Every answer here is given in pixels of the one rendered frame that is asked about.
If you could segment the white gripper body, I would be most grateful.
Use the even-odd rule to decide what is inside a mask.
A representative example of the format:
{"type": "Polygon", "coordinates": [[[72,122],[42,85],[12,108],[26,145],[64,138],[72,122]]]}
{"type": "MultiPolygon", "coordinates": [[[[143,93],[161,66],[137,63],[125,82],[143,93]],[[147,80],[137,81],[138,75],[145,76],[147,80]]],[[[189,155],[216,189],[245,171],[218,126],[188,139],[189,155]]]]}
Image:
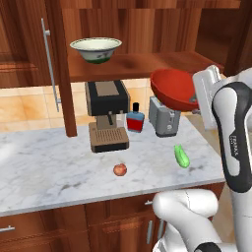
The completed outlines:
{"type": "Polygon", "coordinates": [[[195,73],[193,84],[204,127],[206,130],[214,130],[217,128],[217,123],[212,113],[212,100],[221,88],[220,69],[211,65],[205,70],[195,73]]]}

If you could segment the red bowl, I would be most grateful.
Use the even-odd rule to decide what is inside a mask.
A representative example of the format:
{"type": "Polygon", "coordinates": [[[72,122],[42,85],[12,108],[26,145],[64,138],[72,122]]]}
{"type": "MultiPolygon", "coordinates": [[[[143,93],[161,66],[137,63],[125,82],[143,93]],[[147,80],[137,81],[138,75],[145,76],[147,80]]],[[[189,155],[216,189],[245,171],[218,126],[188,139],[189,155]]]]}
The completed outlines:
{"type": "Polygon", "coordinates": [[[168,108],[178,111],[198,109],[192,75],[177,69],[157,69],[151,73],[151,88],[157,99],[168,108]]]}

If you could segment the green corn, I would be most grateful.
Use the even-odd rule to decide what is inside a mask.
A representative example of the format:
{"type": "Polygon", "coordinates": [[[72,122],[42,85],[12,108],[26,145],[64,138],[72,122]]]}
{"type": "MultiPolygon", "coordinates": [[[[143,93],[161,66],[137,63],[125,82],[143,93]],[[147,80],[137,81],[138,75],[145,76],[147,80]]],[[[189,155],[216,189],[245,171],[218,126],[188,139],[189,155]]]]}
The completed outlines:
{"type": "Polygon", "coordinates": [[[174,147],[174,154],[175,154],[175,158],[177,163],[183,167],[186,168],[189,166],[190,164],[190,159],[189,157],[186,155],[186,153],[184,152],[184,150],[182,149],[182,146],[175,146],[174,147]]]}

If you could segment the red peach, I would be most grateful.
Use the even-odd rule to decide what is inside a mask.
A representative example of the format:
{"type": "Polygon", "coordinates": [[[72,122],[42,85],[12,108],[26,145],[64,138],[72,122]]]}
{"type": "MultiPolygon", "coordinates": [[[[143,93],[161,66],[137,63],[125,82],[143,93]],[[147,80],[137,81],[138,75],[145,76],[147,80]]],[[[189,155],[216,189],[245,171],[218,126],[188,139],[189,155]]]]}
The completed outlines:
{"type": "Polygon", "coordinates": [[[124,163],[116,164],[113,168],[113,172],[117,176],[124,176],[127,172],[127,167],[124,163]]]}

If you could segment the white bowl with green pattern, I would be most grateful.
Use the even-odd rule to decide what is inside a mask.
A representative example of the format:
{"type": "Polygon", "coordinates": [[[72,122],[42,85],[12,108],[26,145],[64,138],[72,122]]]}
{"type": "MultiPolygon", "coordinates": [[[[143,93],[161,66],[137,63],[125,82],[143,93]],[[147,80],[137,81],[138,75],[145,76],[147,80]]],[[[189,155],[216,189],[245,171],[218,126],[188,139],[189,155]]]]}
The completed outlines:
{"type": "Polygon", "coordinates": [[[108,61],[121,44],[122,41],[116,38],[88,37],[71,42],[70,47],[77,50],[88,63],[101,64],[108,61]]]}

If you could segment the grey toaster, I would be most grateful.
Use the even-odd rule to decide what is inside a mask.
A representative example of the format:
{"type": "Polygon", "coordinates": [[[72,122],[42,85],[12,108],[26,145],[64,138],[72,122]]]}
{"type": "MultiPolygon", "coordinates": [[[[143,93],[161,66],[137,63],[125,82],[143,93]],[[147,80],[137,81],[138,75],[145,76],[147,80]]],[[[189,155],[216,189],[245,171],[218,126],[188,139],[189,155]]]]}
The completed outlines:
{"type": "Polygon", "coordinates": [[[170,109],[155,96],[150,97],[149,121],[160,138],[177,134],[181,112],[170,109]]]}

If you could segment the blue and red bottle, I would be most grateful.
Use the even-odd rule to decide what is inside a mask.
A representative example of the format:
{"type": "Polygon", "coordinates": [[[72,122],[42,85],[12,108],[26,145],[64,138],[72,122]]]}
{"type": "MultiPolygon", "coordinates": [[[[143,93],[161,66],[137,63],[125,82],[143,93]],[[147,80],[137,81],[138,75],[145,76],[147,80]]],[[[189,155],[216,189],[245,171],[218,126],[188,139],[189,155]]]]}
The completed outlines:
{"type": "Polygon", "coordinates": [[[133,103],[133,110],[126,115],[127,128],[129,131],[141,133],[143,130],[145,114],[139,111],[139,103],[133,103]]]}

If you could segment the wooden cupboard shelf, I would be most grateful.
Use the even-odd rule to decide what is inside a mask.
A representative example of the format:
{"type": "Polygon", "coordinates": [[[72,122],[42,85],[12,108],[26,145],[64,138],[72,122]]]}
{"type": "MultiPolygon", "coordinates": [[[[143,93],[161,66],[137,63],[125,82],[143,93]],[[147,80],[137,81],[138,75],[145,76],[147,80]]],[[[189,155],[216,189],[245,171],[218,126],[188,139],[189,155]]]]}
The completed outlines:
{"type": "Polygon", "coordinates": [[[141,54],[113,54],[102,64],[86,62],[80,55],[69,56],[69,74],[72,82],[111,81],[148,78],[156,69],[179,69],[195,73],[216,65],[220,72],[224,67],[199,53],[168,52],[141,54]]]}

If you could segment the open wooden cupboard door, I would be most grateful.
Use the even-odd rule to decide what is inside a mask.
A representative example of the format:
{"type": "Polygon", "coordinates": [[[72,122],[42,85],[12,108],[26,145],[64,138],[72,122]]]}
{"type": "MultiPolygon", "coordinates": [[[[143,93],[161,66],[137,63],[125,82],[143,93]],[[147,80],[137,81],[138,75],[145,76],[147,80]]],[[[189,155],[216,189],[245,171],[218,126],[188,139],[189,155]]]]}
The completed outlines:
{"type": "Polygon", "coordinates": [[[226,76],[252,67],[252,0],[241,0],[237,20],[224,65],[226,76]]]}
{"type": "Polygon", "coordinates": [[[67,48],[60,0],[44,0],[51,31],[54,62],[59,77],[59,92],[65,131],[68,137],[77,136],[75,111],[68,69],[67,48]]]}

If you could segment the black and brown coffee machine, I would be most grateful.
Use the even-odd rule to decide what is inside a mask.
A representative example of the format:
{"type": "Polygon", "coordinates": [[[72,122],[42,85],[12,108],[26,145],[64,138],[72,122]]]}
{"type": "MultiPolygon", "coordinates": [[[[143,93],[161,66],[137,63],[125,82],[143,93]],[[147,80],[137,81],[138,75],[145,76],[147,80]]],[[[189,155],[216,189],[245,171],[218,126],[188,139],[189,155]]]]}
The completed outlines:
{"type": "Polygon", "coordinates": [[[124,122],[116,115],[130,110],[130,96],[120,80],[86,82],[88,115],[95,118],[89,124],[91,149],[94,153],[121,151],[129,148],[124,122]]]}

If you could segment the wooden drawer front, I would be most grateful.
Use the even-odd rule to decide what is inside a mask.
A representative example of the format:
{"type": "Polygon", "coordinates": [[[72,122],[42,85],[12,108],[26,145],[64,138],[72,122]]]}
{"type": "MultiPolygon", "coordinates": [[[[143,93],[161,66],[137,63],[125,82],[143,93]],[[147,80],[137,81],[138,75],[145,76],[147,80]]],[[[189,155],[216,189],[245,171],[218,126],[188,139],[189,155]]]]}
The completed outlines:
{"type": "Polygon", "coordinates": [[[145,194],[110,200],[106,204],[106,213],[110,217],[122,217],[149,212],[152,210],[152,205],[147,205],[147,202],[151,202],[154,195],[155,194],[145,194]]]}
{"type": "Polygon", "coordinates": [[[91,252],[84,206],[0,217],[0,252],[91,252]]]}

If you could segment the wooden base cupboard door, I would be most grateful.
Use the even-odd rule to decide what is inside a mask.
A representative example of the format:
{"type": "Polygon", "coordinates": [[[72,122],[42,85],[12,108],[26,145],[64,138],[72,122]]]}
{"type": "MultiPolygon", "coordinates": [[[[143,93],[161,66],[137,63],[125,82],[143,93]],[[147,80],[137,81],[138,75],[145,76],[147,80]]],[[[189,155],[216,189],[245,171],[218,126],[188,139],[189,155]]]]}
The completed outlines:
{"type": "Polygon", "coordinates": [[[154,215],[116,220],[90,227],[91,252],[152,252],[153,234],[147,244],[149,221],[153,221],[153,234],[156,218],[154,215]]]}

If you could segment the closed wooden cupboard door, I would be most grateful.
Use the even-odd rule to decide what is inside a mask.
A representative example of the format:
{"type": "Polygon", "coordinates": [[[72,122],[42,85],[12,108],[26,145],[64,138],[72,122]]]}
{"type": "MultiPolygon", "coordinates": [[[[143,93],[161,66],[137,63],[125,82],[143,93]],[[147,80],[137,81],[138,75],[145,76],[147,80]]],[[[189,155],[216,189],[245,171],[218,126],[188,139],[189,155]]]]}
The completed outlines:
{"type": "Polygon", "coordinates": [[[0,0],[0,89],[50,84],[44,0],[0,0]]]}

